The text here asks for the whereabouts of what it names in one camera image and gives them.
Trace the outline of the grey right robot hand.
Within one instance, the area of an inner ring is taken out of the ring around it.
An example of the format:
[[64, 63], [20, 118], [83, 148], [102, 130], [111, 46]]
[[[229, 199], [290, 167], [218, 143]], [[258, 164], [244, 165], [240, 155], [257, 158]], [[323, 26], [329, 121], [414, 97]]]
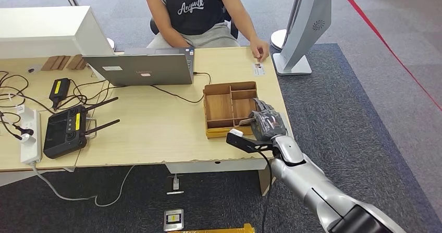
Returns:
[[287, 128], [281, 114], [256, 97], [252, 100], [256, 109], [251, 111], [248, 118], [251, 119], [250, 125], [255, 138], [258, 141], [270, 141], [275, 136], [286, 136]]

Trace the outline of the person's left hand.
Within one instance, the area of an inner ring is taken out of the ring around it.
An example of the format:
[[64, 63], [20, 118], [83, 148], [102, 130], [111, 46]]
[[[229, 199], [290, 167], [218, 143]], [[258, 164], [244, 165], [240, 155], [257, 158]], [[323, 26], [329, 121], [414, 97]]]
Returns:
[[262, 63], [269, 57], [269, 44], [258, 37], [250, 39], [250, 50], [253, 57]]

